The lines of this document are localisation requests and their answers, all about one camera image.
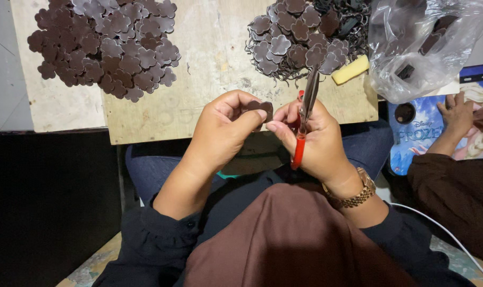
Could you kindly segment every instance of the red scissor handle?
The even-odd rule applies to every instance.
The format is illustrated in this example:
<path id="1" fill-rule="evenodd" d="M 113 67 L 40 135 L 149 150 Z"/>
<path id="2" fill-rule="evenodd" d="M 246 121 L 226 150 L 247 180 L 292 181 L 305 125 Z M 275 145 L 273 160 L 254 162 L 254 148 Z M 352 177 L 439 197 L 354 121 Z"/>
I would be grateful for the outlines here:
<path id="1" fill-rule="evenodd" d="M 302 164 L 302 157 L 304 155 L 305 134 L 297 134 L 297 147 L 295 148 L 295 156 L 291 160 L 291 169 L 296 170 Z"/>
<path id="2" fill-rule="evenodd" d="M 302 101 L 303 95 L 304 91 L 301 90 L 298 92 L 298 101 Z M 295 156 L 291 159 L 291 169 L 294 171 L 300 166 L 300 164 L 302 164 L 305 146 L 305 134 L 300 133 L 300 113 L 298 113 L 298 118 L 295 123 L 295 126 L 299 131 L 297 133 L 297 147 L 295 148 Z"/>

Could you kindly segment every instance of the scissors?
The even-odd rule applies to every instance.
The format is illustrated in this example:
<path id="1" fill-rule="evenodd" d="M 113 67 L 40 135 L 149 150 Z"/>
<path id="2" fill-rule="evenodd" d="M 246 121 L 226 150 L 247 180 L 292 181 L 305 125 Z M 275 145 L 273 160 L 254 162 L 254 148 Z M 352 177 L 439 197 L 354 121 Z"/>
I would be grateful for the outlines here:
<path id="1" fill-rule="evenodd" d="M 318 85 L 320 83 L 318 69 L 318 66 L 313 67 L 307 78 L 305 92 L 300 91 L 298 94 L 298 100 L 302 102 L 302 107 L 298 111 L 297 121 L 300 121 L 300 127 L 297 132 L 297 147 L 295 149 L 295 156 L 291 159 L 291 168 L 293 170 L 296 170 L 298 166 L 300 166 L 304 155 L 305 134 L 307 133 L 305 124 L 313 113 L 314 102 L 316 100 L 316 95 L 318 94 Z"/>

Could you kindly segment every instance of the blue jeans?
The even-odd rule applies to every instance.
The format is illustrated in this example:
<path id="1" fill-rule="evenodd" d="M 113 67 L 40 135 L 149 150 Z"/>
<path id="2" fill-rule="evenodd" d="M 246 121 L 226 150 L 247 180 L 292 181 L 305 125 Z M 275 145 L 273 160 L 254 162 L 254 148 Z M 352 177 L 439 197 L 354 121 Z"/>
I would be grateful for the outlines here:
<path id="1" fill-rule="evenodd" d="M 364 168 L 373 180 L 376 179 L 394 143 L 389 124 L 383 120 L 348 124 L 341 126 L 341 132 L 348 160 L 355 167 Z M 133 149 L 133 145 L 127 149 L 126 166 L 137 193 L 145 203 L 161 189 L 181 157 L 132 156 Z M 215 175 L 213 182 L 221 179 Z"/>

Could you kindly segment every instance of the plastic bag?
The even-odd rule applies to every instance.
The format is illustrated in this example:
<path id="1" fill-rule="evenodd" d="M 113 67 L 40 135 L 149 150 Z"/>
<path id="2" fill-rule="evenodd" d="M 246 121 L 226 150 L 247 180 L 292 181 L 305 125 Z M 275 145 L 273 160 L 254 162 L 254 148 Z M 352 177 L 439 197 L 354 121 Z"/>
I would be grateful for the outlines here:
<path id="1" fill-rule="evenodd" d="M 437 20 L 445 16 L 459 18 L 452 17 L 456 20 L 445 34 L 421 55 Z M 401 104 L 449 84 L 482 30 L 483 0 L 373 0 L 368 36 L 371 87 Z M 403 76 L 406 71 L 412 72 Z"/>

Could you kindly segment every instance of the black sleeve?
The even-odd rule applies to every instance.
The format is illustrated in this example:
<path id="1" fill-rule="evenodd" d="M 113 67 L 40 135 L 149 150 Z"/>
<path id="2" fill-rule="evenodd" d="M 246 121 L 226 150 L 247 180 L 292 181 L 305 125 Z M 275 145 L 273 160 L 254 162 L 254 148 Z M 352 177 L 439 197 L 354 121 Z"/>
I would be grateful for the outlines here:
<path id="1" fill-rule="evenodd" d="M 93 286 L 172 286 L 197 241 L 200 213 L 175 220 L 152 204 L 123 216 L 119 257 L 105 267 Z"/>
<path id="2" fill-rule="evenodd" d="M 389 206 L 389 215 L 379 225 L 361 229 L 420 286 L 474 286 L 449 270 L 449 258 L 431 251 L 431 232 L 415 218 Z"/>

